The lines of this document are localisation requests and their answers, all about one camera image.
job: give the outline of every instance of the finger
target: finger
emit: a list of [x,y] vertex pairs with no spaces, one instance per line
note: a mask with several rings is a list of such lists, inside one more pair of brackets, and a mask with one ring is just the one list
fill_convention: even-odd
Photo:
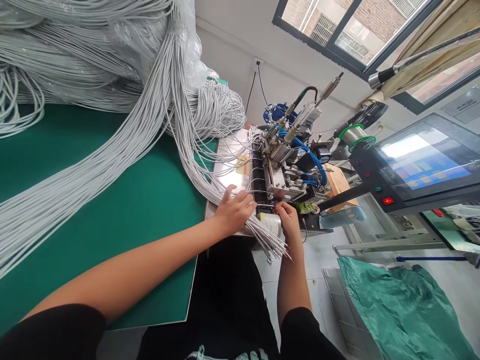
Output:
[[232,196],[232,190],[236,189],[237,185],[230,184],[226,187],[225,193],[223,194],[223,197],[221,199],[222,203],[225,203],[231,199]]
[[254,200],[254,196],[252,194],[248,194],[245,198],[241,201],[240,204],[247,207],[252,201]]
[[241,203],[243,199],[248,195],[249,193],[246,190],[240,191],[234,198],[233,201],[236,203]]
[[256,202],[252,202],[250,205],[248,205],[246,208],[247,210],[251,211],[252,213],[254,212],[254,210],[257,208],[257,203]]
[[280,202],[277,202],[275,204],[275,210],[278,213],[278,215],[280,216],[280,218],[282,218],[282,217],[287,216],[287,212],[285,211],[285,209],[280,204],[281,204]]
[[281,206],[282,209],[285,209],[285,212],[286,212],[287,214],[291,214],[291,213],[296,213],[296,212],[297,212],[297,210],[296,210],[293,206],[287,204],[285,201],[281,201],[281,202],[279,202],[278,204]]

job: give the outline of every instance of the power outlet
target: power outlet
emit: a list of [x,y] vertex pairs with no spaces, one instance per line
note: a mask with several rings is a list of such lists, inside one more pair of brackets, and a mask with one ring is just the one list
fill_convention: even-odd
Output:
[[253,58],[253,63],[254,63],[255,65],[257,65],[257,63],[263,64],[264,61],[263,61],[261,58],[255,56],[255,57]]

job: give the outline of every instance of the black pants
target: black pants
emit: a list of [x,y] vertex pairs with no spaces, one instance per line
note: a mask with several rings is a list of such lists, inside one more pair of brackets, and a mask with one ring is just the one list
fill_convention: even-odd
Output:
[[[198,256],[187,321],[149,327],[139,358],[185,359],[209,342],[215,343],[208,348],[214,352],[206,354],[211,357],[239,355],[245,343],[278,354],[262,279],[247,242],[241,238],[224,239]],[[179,352],[178,347],[185,349]]]

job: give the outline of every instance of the right hand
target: right hand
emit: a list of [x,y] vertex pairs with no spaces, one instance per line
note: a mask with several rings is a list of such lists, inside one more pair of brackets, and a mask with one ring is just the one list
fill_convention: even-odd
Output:
[[300,234],[300,223],[297,210],[288,205],[286,202],[281,201],[275,204],[275,210],[280,216],[281,227],[287,240],[302,239]]

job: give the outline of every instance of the white wall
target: white wall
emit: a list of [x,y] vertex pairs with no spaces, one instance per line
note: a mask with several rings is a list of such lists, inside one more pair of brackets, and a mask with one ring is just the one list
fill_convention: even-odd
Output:
[[[354,114],[358,103],[372,90],[362,79],[274,26],[272,19],[277,5],[278,0],[197,0],[195,10],[197,33],[203,46],[202,60],[229,82],[245,105],[256,68],[255,56],[264,60],[260,72],[269,103],[287,101],[290,104],[304,87],[313,85],[321,91],[336,75],[345,72],[329,100],[321,105],[323,114],[315,122],[313,131],[335,128]],[[378,139],[394,134],[431,112],[439,112],[444,104],[476,83],[472,81],[421,115],[413,114],[394,100],[388,100],[390,108],[381,118],[385,129]],[[304,102],[311,101],[312,96],[308,94]],[[248,106],[248,123],[262,124],[264,108],[265,101],[257,76]],[[455,121],[447,114],[441,115]],[[479,120],[468,125],[459,124],[480,133]],[[325,133],[324,139],[332,132]],[[378,128],[372,126],[368,132],[376,134]]]

